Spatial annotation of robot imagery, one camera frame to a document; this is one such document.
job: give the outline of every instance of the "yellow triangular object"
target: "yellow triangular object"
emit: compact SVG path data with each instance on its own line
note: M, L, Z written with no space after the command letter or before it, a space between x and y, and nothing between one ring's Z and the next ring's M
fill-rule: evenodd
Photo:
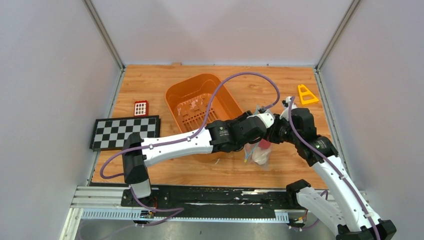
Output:
M297 92L299 93L300 103L305 106L308 104L318 103L320 100L316 97L311 90L309 90L305 85L300 84L297 86ZM310 96L311 99L305 100L305 96Z

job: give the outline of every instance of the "white wall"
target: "white wall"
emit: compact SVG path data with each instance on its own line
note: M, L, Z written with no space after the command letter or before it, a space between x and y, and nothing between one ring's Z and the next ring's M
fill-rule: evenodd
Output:
M118 75L81 0L0 2L0 239L59 238Z
M362 1L322 71L350 174L396 240L423 238L423 12Z
M125 64L314 65L351 0L93 0Z

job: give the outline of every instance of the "wood tabletop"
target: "wood tabletop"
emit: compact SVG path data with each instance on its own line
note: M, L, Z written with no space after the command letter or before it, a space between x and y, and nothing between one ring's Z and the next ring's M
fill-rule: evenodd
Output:
M180 131L165 101L165 92L172 85L202 73L212 73L224 80L239 72L258 72L271 78L281 92L281 99L296 96L300 106L297 85L304 84L317 97L320 96L314 72L309 67L253 67L253 66L194 66L194 65L129 65L126 69L112 117L132 117L134 102L147 100L148 114L161 118L160 136L179 134ZM257 76L242 75L230 80L225 87L231 92L243 111L255 111L256 106L266 106L276 99L274 88ZM330 130L321 102L308 105L320 135L330 138ZM279 103L271 109L280 114ZM102 151L99 155L92 182L123 183L123 177L102 179L100 168L118 151ZM244 163L244 151L225 153L205 162L193 156L179 157L148 168L152 184L228 186L256 188L285 188L287 184L305 179L316 189L326 189L325 183L300 158L290 143L273 144L267 169L254 163ZM122 158L115 158L105 169L105 175L123 172Z

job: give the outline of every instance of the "perforated basket bottom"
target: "perforated basket bottom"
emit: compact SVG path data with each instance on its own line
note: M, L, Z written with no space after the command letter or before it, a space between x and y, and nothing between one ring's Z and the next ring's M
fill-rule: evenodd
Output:
M200 128L205 119L206 109L211 96L209 93L204 93L176 106L173 113L183 132L190 132ZM223 110L220 101L214 98L209 115L207 116L207 123L218 119L225 120L227 118L228 115Z

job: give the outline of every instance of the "black and white checkered board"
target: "black and white checkered board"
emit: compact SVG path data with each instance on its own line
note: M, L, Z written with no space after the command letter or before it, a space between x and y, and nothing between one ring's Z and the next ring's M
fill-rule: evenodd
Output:
M132 133L141 138L159 138L161 119L156 116L137 116L97 119L91 135L90 149L94 152L120 150Z

